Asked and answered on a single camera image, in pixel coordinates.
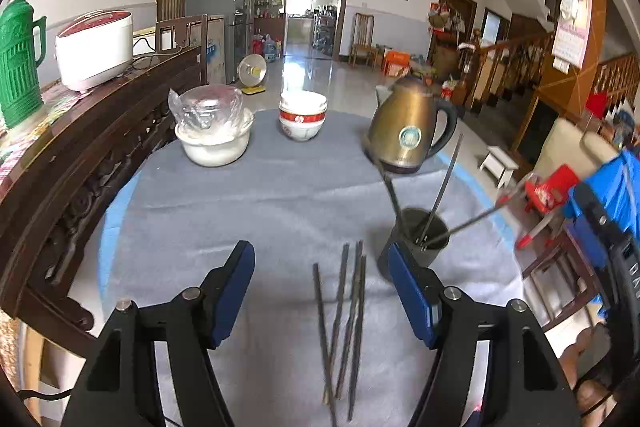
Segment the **person's hand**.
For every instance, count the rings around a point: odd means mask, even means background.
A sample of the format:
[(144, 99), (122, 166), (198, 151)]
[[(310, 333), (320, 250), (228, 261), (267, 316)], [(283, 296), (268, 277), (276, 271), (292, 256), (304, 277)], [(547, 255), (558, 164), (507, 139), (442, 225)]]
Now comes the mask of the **person's hand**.
[(563, 372), (574, 390), (583, 426), (600, 426), (615, 407), (611, 392), (593, 375), (593, 367), (602, 361), (610, 350), (608, 331), (602, 324), (583, 329), (574, 343), (559, 358)]

